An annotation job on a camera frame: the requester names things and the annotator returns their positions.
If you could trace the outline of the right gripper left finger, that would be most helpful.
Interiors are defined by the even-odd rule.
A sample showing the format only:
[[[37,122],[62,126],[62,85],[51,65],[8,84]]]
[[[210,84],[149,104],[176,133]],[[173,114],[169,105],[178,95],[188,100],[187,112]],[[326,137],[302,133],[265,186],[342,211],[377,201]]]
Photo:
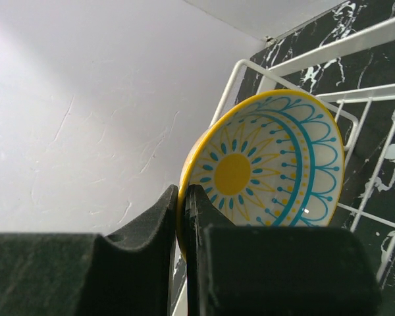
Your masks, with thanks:
[[[177,194],[107,236],[0,233],[0,315],[168,315]]]

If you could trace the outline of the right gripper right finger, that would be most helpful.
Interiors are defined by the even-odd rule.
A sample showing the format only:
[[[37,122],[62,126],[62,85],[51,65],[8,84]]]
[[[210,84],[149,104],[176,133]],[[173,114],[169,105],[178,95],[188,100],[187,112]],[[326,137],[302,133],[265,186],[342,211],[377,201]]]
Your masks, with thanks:
[[[199,185],[184,202],[189,315],[376,315],[360,241],[341,228],[236,226]]]

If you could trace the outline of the yellow dotted sun bowl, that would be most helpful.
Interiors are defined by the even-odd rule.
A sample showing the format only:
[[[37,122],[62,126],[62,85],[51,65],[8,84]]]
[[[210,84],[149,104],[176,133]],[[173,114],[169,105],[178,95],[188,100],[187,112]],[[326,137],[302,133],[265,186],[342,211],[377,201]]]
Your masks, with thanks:
[[[238,226],[329,225],[344,180],[344,146],[330,111],[296,90],[250,97],[209,127],[180,175],[177,240],[189,186]]]

